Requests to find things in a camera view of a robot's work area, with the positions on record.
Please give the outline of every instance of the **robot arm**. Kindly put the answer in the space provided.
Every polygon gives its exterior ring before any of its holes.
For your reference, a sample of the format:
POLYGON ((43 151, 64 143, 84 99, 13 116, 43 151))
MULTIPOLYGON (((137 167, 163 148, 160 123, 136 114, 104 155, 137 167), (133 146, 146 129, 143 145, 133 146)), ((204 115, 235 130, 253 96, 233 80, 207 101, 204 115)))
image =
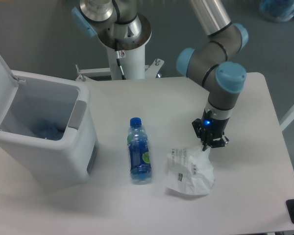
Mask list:
POLYGON ((113 23, 127 24, 137 17, 137 0, 80 0, 79 7, 80 11, 74 8, 72 15, 88 36, 96 36, 113 23))
POLYGON ((190 0, 210 42, 202 49, 185 49, 176 62, 177 70, 210 92, 201 119, 192 124, 204 148, 228 143, 224 130, 246 79, 245 69, 227 60, 248 42, 240 24, 232 24, 219 0, 190 0))

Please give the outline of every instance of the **bottle label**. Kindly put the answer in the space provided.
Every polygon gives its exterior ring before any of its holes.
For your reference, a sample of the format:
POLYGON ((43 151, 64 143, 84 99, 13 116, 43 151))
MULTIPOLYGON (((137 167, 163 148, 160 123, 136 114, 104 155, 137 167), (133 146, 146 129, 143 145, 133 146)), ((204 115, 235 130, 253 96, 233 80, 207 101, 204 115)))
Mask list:
POLYGON ((131 159, 131 170, 138 166, 150 167, 148 141, 131 141, 131 136, 127 136, 127 146, 131 159))

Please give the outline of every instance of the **blue bottle cap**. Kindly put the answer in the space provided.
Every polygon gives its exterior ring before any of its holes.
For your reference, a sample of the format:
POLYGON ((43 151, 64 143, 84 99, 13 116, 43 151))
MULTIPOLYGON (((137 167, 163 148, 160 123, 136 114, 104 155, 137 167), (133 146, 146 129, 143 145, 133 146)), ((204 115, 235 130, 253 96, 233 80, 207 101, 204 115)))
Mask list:
POLYGON ((133 117, 130 121, 129 124, 133 126, 141 126, 142 125, 142 120, 139 117, 133 117))

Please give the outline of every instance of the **gray floor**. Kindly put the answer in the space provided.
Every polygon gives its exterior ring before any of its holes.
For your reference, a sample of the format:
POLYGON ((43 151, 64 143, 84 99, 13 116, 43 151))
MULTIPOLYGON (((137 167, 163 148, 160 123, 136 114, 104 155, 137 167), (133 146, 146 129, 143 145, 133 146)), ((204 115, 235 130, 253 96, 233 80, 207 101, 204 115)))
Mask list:
MULTIPOLYGON (((138 0, 139 11, 153 32, 146 46, 146 63, 165 61, 165 77, 175 69, 186 47, 201 48, 208 39, 186 0, 138 0)), ((258 12, 258 0, 224 0, 232 22, 249 31, 249 43, 233 61, 267 80, 278 119, 294 104, 294 20, 276 24, 258 12)), ((106 68, 107 56, 97 39, 84 36, 71 18, 78 0, 17 0, 0 2, 0 54, 13 70, 75 79, 80 69, 106 68)), ((294 167, 294 122, 284 131, 294 167)), ((260 133, 270 138, 270 133, 260 133)))

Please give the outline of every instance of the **metal bracket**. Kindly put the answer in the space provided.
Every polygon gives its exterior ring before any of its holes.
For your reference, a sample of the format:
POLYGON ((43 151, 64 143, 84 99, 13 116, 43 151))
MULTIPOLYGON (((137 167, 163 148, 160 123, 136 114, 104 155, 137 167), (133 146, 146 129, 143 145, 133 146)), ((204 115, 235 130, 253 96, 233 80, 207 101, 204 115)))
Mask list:
POLYGON ((78 78, 79 78, 79 79, 82 79, 82 81, 85 82, 86 79, 85 79, 84 75, 81 73, 81 71, 79 70, 78 65, 76 64, 75 67, 76 67, 76 72, 77 72, 77 76, 78 76, 78 78))
MULTIPOLYGON (((159 70, 163 66, 164 61, 161 59, 156 59, 152 65, 145 65, 145 79, 161 77, 159 70)), ((80 70, 78 65, 75 65, 77 72, 77 80, 86 81, 85 77, 101 77, 101 76, 110 76, 110 68, 102 69, 90 69, 90 70, 80 70)))
POLYGON ((159 70, 164 65, 164 63, 165 62, 159 58, 155 59, 155 61, 145 71, 145 79, 153 79, 156 77, 161 77, 161 74, 159 74, 159 70))

